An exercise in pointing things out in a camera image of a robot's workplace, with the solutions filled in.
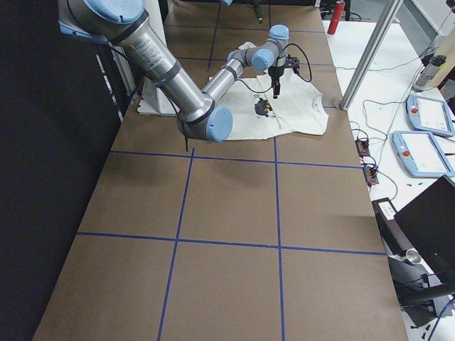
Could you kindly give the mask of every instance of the label sticker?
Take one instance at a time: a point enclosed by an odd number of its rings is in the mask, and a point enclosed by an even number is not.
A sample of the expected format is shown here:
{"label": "label sticker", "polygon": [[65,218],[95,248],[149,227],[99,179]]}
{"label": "label sticker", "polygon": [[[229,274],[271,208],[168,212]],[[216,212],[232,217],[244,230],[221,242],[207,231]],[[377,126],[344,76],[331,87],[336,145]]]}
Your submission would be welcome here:
{"label": "label sticker", "polygon": [[393,209],[392,205],[388,201],[383,201],[379,203],[379,208],[381,209],[382,213],[387,220],[394,220],[395,218],[395,210]]}
{"label": "label sticker", "polygon": [[152,40],[143,41],[135,48],[135,50],[137,55],[150,68],[156,67],[156,65],[164,59],[163,53]]}

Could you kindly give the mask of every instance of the white cloth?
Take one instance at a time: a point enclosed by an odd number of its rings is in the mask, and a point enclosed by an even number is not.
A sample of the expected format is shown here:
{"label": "white cloth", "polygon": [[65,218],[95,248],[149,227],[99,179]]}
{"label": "white cloth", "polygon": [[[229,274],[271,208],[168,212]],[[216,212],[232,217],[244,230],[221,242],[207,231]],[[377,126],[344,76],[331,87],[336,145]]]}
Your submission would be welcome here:
{"label": "white cloth", "polygon": [[[270,87],[269,75],[242,80],[256,91],[264,91]],[[229,140],[268,139],[293,131],[324,134],[328,115],[322,107],[322,94],[290,69],[284,71],[280,83],[281,91],[277,99],[273,99],[272,90],[265,94],[255,94],[241,82],[234,83],[218,102],[228,107],[234,117],[234,127]],[[273,114],[266,117],[255,113],[258,97],[269,101]]]}

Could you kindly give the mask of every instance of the red bottle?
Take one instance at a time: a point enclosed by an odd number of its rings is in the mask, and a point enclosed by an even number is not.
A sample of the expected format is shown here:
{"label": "red bottle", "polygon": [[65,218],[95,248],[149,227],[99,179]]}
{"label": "red bottle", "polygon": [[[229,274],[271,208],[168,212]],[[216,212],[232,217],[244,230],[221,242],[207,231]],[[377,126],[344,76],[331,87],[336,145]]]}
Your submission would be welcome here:
{"label": "red bottle", "polygon": [[343,14],[344,11],[344,5],[346,5],[344,1],[336,2],[335,9],[333,10],[332,20],[330,20],[330,25],[328,26],[328,34],[335,34],[338,23],[340,22],[341,14]]}

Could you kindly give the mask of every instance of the gray device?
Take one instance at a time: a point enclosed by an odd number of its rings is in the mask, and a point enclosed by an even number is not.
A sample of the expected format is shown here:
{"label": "gray device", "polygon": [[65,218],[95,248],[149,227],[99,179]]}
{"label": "gray device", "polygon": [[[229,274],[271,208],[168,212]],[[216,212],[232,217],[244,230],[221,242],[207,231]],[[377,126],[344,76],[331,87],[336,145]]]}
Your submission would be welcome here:
{"label": "gray device", "polygon": [[430,131],[395,131],[392,145],[406,171],[415,178],[455,176],[449,160]]}
{"label": "gray device", "polygon": [[450,108],[446,101],[411,94],[406,101],[409,122],[414,129],[440,136],[455,136]]}

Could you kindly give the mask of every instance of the blue joint cap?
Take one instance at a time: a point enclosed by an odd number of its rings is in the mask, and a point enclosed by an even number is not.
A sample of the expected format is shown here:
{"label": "blue joint cap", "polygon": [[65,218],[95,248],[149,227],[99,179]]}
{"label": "blue joint cap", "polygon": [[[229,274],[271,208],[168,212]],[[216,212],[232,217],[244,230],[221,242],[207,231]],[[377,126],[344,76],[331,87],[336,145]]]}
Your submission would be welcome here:
{"label": "blue joint cap", "polygon": [[234,52],[235,51],[229,52],[229,54],[227,55],[227,60],[229,60],[234,55]]}
{"label": "blue joint cap", "polygon": [[274,61],[275,57],[273,56],[273,53],[266,48],[260,48],[259,50],[256,50],[255,54],[251,58],[251,63],[259,71],[267,70],[273,65]]}
{"label": "blue joint cap", "polygon": [[143,0],[83,1],[95,14],[111,23],[132,23],[144,12]]}
{"label": "blue joint cap", "polygon": [[227,107],[219,105],[214,108],[212,114],[208,117],[205,129],[207,140],[214,142],[226,140],[232,131],[233,122],[234,119]]}
{"label": "blue joint cap", "polygon": [[107,44],[108,43],[107,38],[104,36],[87,33],[85,31],[75,28],[73,26],[66,25],[65,23],[63,23],[61,21],[58,21],[58,23],[60,24],[60,32],[67,36],[70,36],[72,38],[75,38],[75,39],[78,39],[81,41],[86,41],[88,43],[96,43],[96,44]]}
{"label": "blue joint cap", "polygon": [[288,40],[289,39],[289,29],[285,25],[272,26],[270,28],[269,37],[279,39],[279,40]]}

